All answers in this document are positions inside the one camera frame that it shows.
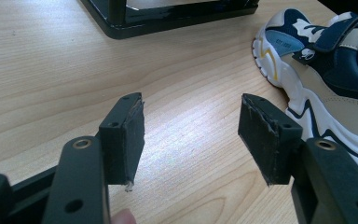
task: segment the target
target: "shoe upper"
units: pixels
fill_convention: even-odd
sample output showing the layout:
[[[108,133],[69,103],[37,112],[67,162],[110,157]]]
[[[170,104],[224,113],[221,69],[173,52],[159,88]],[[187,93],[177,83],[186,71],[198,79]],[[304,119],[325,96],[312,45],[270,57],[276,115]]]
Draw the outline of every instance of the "shoe upper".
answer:
[[[331,26],[315,26],[296,9],[276,14],[266,26],[266,39],[280,57],[294,54],[315,69],[337,95],[358,99],[358,16],[345,13]]]

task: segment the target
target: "shoe logo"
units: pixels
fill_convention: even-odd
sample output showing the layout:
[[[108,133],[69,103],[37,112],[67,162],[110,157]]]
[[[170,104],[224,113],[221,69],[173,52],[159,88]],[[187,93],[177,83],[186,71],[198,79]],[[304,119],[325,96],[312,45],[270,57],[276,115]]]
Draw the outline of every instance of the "shoe logo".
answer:
[[[301,50],[301,59],[310,60],[315,56],[315,50],[313,49],[303,49]]]
[[[293,26],[297,29],[297,35],[304,36],[308,38],[308,42],[315,43],[316,40],[321,36],[322,30],[312,33],[313,28],[305,28],[310,26],[310,24],[301,19],[297,19],[297,22],[293,24]]]

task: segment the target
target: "black metal bracket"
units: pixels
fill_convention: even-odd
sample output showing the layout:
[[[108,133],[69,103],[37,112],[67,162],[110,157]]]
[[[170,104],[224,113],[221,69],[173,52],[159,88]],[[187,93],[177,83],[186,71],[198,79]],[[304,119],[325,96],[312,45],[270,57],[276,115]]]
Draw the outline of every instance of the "black metal bracket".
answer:
[[[299,223],[358,223],[358,165],[344,147],[301,140],[302,128],[264,98],[242,96],[238,133],[268,185],[289,184]]]
[[[0,223],[110,223],[107,185],[131,190],[144,136],[142,95],[126,95],[95,137],[65,144],[56,167],[13,187],[0,175]]]
[[[219,0],[138,9],[127,0],[81,0],[105,34],[125,39],[255,13],[258,0]]]

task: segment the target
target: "wood grain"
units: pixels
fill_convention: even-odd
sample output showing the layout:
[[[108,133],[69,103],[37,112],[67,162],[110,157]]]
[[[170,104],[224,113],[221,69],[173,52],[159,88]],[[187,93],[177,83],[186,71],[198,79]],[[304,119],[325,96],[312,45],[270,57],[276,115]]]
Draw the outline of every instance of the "wood grain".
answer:
[[[287,97],[260,75],[257,30],[317,1],[260,2],[254,15],[125,40],[106,37],[80,1],[0,0],[0,173],[11,183],[56,165],[72,138],[95,134],[118,98],[145,99],[134,191],[110,187],[111,212],[138,223],[296,223],[290,187],[268,188],[237,135],[241,94]]]

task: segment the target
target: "finger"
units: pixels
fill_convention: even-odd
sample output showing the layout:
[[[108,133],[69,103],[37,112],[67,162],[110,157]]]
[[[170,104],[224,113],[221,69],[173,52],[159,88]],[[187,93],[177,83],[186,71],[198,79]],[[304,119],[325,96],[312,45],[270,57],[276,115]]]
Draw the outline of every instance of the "finger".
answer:
[[[126,208],[112,216],[112,224],[136,224],[136,220],[130,209]]]

